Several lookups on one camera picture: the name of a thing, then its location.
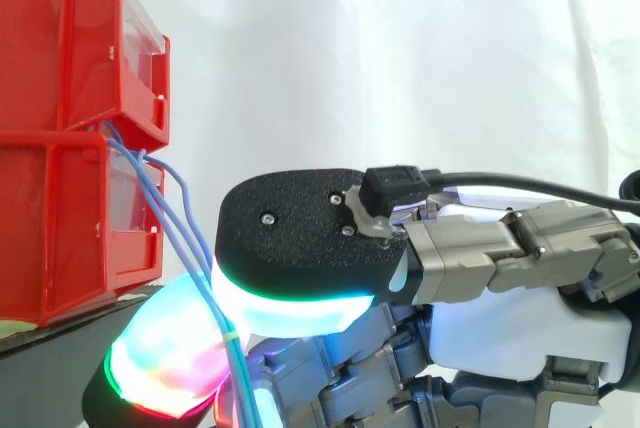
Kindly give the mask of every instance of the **black connector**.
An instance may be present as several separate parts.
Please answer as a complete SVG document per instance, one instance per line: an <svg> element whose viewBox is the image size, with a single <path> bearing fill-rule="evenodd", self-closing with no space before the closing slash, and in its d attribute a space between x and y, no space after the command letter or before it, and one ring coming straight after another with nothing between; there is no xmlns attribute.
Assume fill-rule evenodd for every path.
<svg viewBox="0 0 640 428"><path fill-rule="evenodd" d="M370 216L391 216L393 208L423 201L441 191L440 170L421 172L415 166L369 168L360 187L360 202Z"/></svg>

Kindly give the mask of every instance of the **blue cable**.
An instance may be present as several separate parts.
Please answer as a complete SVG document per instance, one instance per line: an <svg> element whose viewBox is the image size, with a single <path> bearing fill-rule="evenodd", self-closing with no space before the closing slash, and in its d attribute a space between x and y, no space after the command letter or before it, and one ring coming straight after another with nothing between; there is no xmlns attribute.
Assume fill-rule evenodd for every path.
<svg viewBox="0 0 640 428"><path fill-rule="evenodd" d="M166 218L164 217L164 214L162 213L160 206L158 205L158 202L160 202L160 204L163 205L163 208L165 208L165 211L169 214L170 218L172 218L172 221L176 224L176 227L179 229L179 231L187 241L187 244L190 246L192 251L194 251L195 246L194 246L193 240L189 237L188 233L186 232L186 228L184 227L184 225L180 223L180 220L177 217L175 217L175 213L173 213L171 208L166 204L166 201L162 197L162 194L158 191L154 183L149 179L148 175L144 172L143 166L139 163L139 161L142 160L143 157L145 157L145 152L142 151L141 153L139 153L138 160L136 160L131 154L131 152L129 152L129 150L127 150L122 144L118 143L117 141L109 140L109 145L117 149L120 153L122 153L127 158L127 160L131 163L133 168L136 170L136 173L138 174L138 177L143 187L143 194L145 196L145 199L147 200L152 211L158 218L158 221L162 224L163 228L165 229L165 232L167 233L167 237L169 238L169 241L171 242L172 246L176 250L178 257L185 265L185 268L189 272L189 275L194 281L198 291L200 292L205 302L211 309L214 315L214 318L216 319L216 322L218 323L222 333L229 333L229 332L235 331L233 324L230 322L230 320L228 320L224 316L220 308L215 303L213 296L211 295L207 287L202 282L202 279L198 276L195 267L192 265L189 257L185 253L184 249L182 248L182 245L179 243L177 237L175 236L175 233L171 229L171 226L168 224ZM150 158L150 161L152 163L156 163L157 161L159 161L151 157L148 157L148 158ZM165 169L168 166L164 162L160 162L158 163L158 165L159 166L164 165L163 168ZM169 173L172 176L177 175L177 173L173 169L170 169ZM179 177L179 175L176 177L176 181L178 181L178 183L182 182L181 186L182 184L184 184L184 180L181 177ZM197 228L197 224L195 224L195 220L193 220L193 216L191 213L191 206L190 206L188 191L186 195L183 191L183 202L185 204L185 213L187 212L190 213L188 217L191 218L191 223L193 223L193 225L191 225L190 223L190 226L192 227L192 229L194 225ZM206 249L204 249L203 247L202 251L205 254L205 258L207 258L211 256L211 251L206 245L206 241L204 240L204 237L202 237L200 230L198 229L197 231L201 236L201 239L199 241L206 246ZM207 262L207 260L202 260L202 256L196 257L196 259L198 260L200 266L203 268L203 271L205 268L209 268L210 265L206 265L202 263L202 261ZM248 367L246 365L246 360L244 358L244 353L242 352L242 346L240 345L240 342L237 339L234 339L231 342L227 342L226 345L227 345L227 358L229 361L229 368L232 375L232 381L234 382L233 384L237 390L236 398L237 398L237 407L238 407L237 413L239 417L239 422L242 423L241 426L260 428L262 426L262 422L257 409L255 395L253 393L253 390L251 389L251 381L249 377Z"/></svg>
<svg viewBox="0 0 640 428"><path fill-rule="evenodd" d="M143 173L144 173L144 167L142 166L142 160L146 158L145 155L146 155L146 150L141 150L137 154L137 163L138 163L138 166L140 168L142 168L142 172ZM152 182L151 182L151 184L149 183L151 180L149 179L148 175L146 175L146 173L145 173L145 176L142 177L142 179L140 181L141 181L141 184L142 184L143 193L145 195L145 198L147 199L147 202L149 202L150 205L151 205L151 202L153 202L153 203L156 204L156 206L158 206L157 205L157 201L160 201L161 203L162 203L162 201L164 201L164 199L162 198L162 194L160 193L160 191L157 188L155 189L154 193L152 193L149 190L148 186L153 186L155 188L155 185L153 185ZM185 208L188 208L188 210L191 211L190 203ZM160 221L160 223L162 224L163 227L166 227L167 223L166 223L166 219L164 217L162 219L159 218L159 221ZM222 316L222 319L216 318L216 322L218 323L218 326L220 327L220 330L222 331L222 333L224 334L224 333L234 332L235 331L235 327L233 326L233 324L230 322L229 319L224 317L224 315L222 314L222 311L220 310L220 308L215 303L215 300L213 300L213 297L211 297L211 302L213 303L213 306L215 307L215 310L220 312L220 315ZM246 400L250 396L248 394L248 392L247 392L247 387L249 387L248 390L250 390L250 393L253 394L253 390L251 390L251 388L250 388L251 387L250 378L248 378L248 368L243 370L242 369L242 365L241 365L242 362L238 361L240 359L240 357L241 357L242 361L244 361L244 353L242 352L242 345L240 345L239 341L236 339L236 340L233 340L231 342L227 342L227 345L231 345L231 346L227 346L227 358L229 359L230 369L231 369L232 366L234 367L233 369L231 369L232 381L238 379L237 377L233 377L233 374L239 375L239 377L240 377L240 383L236 382L236 384L239 385L238 387L241 389L240 393L238 393L239 397L238 397L238 400L237 400L237 403L238 403L238 406L240 407L240 409L237 410L237 412L238 412L238 416L239 417L245 418L245 416L244 416L245 410L247 410L247 409L251 410L250 401L249 401L249 408L246 406L246 403L247 403Z"/></svg>
<svg viewBox="0 0 640 428"><path fill-rule="evenodd" d="M129 150L127 150L121 143L118 143L118 145L120 145L120 147L122 147L123 150L125 150L127 153L130 154ZM146 154L146 151L142 150L140 153L142 153L142 155L144 156ZM135 164L138 164L137 160L135 160L135 158L133 158L133 156L131 158L134 160ZM211 268L210 268L210 264L204 258L203 250L200 249L196 245L196 243L193 241L193 238L189 235L189 231L182 224L182 222L180 221L178 216L175 214L173 209L171 209L171 207L169 206L167 201L162 196L162 193L160 193L160 191L158 191L158 188L156 187L155 183L149 178L149 176L146 173L144 173L144 169L142 168L142 165L140 165L140 167L141 167L141 171L144 174L144 176L140 176L139 173L138 173L138 179L140 180L140 184L142 185L143 189L144 188L148 189L151 192L151 194L153 195L153 197L156 199L156 201L160 204L162 209L165 211L165 213L167 213L167 215L169 215L169 219L173 222L173 224L176 226L176 228L178 228L178 231L183 236L183 238L187 242L187 245L189 246L189 249L193 253L193 256L196 258L196 261L198 262L198 265L202 268L202 271L204 273L204 276L207 278L207 281L209 283L211 283Z"/></svg>
<svg viewBox="0 0 640 428"><path fill-rule="evenodd" d="M124 146L124 141L122 141L122 136L120 136L120 132L118 131L118 129L115 126L113 126L113 123L111 123L109 120L105 120L102 122L102 124L107 128L109 128L109 131L111 132L113 137L116 139L116 141L120 143L122 146Z"/></svg>
<svg viewBox="0 0 640 428"><path fill-rule="evenodd" d="M193 212L191 210L191 196L189 195L189 187L187 186L187 183L178 174L178 172L176 172L176 170L171 168L171 166L164 161L158 160L157 158L153 158L149 155L145 155L144 160L164 168L173 177L173 179L176 180L178 185L180 185L180 188L182 189L182 204L184 206L185 216L187 217L187 223L189 223L189 227L191 227L198 243L200 243L204 257L207 260L207 265L211 268L213 266L213 255L209 249L209 244L205 240L202 231L200 231L200 228L193 217Z"/></svg>
<svg viewBox="0 0 640 428"><path fill-rule="evenodd" d="M189 260L189 257L187 256L187 254L184 252L184 249L182 248L182 245L180 244L180 242L176 238L176 236L175 236L175 234L173 232L173 229L171 228L171 226L167 222L167 219L164 217L160 207L158 206L158 203L156 202L156 199L153 196L153 194L157 194L157 196L161 198L162 197L161 193L155 187L153 182L151 182L151 180L149 179L148 175L144 172L143 166L139 164L139 162L133 157L133 155L129 152L129 150L127 150L124 146L122 146L122 145L118 144L117 142L115 142L115 140L110 140L109 141L109 145L114 147L114 148L116 148L118 151L120 151L120 153L122 153L127 158L127 160L131 163L133 168L136 170L136 173L138 174L138 177L139 177L140 181L142 182L143 194L145 196L145 199L147 200L147 203L149 204L149 206L151 207L152 211L154 212L154 214L158 218L158 221L162 224L163 228L165 229L165 231L167 233L167 237L169 238L169 241L171 242L171 244L173 245L174 249L176 250L176 253L178 254L178 257L184 263L185 268L187 269L187 272L189 273L189 275L191 276L191 279L193 280L193 282L196 285L196 288L198 289L198 291L200 292L200 294L204 298L205 302L207 303L207 305L211 309L211 312L213 313L214 318L216 319L216 323L220 327L220 331L223 334L229 333L232 330L231 330L231 327L229 326L228 320L224 317L224 315L221 312L220 308L217 306L217 304L215 303L213 297L211 296L211 294L209 293L208 289L206 288L206 286L202 282L202 279L198 276L198 273L197 273L196 269L192 265L192 263ZM149 190L148 189L149 186L151 186L152 188L155 188L155 191L154 190ZM237 379L236 377L234 377L234 374L237 373L238 368L241 369L241 367L238 367L237 351L235 349L231 349L231 350L228 349L227 350L227 360L229 362L230 371L232 373L232 379L234 379L234 378ZM237 404L238 404L238 407L239 407L239 409L237 410L238 411L238 416L243 421L246 421L247 418L249 420L253 421L252 420L253 415L251 413L249 413L249 416L246 416L247 409L246 409L246 402L244 401L246 399L246 392L247 392L246 386L244 386L242 383L240 383L238 388L240 388L238 390L238 393L237 393L237 398L238 398ZM245 423L243 426L253 427L253 426L257 426L257 425L255 423L251 423L251 424Z"/></svg>

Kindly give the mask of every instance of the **black cable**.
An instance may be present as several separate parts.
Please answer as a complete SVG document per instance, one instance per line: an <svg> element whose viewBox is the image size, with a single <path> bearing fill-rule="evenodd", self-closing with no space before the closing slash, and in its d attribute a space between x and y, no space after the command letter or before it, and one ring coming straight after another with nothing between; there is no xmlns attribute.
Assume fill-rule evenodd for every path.
<svg viewBox="0 0 640 428"><path fill-rule="evenodd" d="M602 385L598 390L598 399L601 400L602 398L604 398L605 396L613 392L613 390L615 390L615 388L611 383L606 383Z"/></svg>
<svg viewBox="0 0 640 428"><path fill-rule="evenodd" d="M433 176L429 171L423 171L422 174L434 189L455 186L500 186L503 188L515 188L518 190L545 193L547 195L557 196L558 198L579 201L609 210L628 211L636 215L640 214L640 201L620 200L558 183L537 180L535 178L482 172L443 173Z"/></svg>

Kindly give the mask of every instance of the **stacked red bins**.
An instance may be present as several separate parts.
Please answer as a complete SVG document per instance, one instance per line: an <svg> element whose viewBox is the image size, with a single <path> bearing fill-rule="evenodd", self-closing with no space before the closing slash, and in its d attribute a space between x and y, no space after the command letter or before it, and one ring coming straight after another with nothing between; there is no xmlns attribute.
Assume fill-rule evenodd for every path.
<svg viewBox="0 0 640 428"><path fill-rule="evenodd" d="M130 149L166 146L169 41L137 0L0 13L0 326L45 326L161 275L161 227L101 122Z"/></svg>

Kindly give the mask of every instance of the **translucent plastic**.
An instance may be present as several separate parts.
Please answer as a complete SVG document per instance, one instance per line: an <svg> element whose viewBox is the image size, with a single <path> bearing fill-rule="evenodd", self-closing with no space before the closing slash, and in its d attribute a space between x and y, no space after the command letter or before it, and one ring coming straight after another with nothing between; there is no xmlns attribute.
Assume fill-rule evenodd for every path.
<svg viewBox="0 0 640 428"><path fill-rule="evenodd" d="M109 150L109 167L111 229L145 231L147 202L135 170L124 155L114 149ZM160 186L162 173L148 164L144 169L156 186Z"/></svg>
<svg viewBox="0 0 640 428"><path fill-rule="evenodd" d="M165 41L138 0L122 0L122 39L129 69L152 90L153 55L165 52Z"/></svg>

